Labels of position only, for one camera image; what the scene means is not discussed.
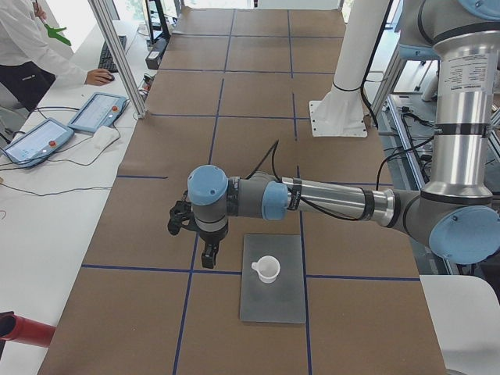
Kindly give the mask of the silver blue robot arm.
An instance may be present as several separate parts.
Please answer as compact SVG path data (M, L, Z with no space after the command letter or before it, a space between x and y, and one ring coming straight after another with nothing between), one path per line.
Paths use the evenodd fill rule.
M499 215L484 185L499 52L496 1L406 1L401 49L441 61L431 177L420 191L368 191L253 172L227 177L200 166L187 180L189 230L205 243L213 268L232 216L281 220L311 211L346 221L372 220L426 245L452 263L478 263L499 250Z

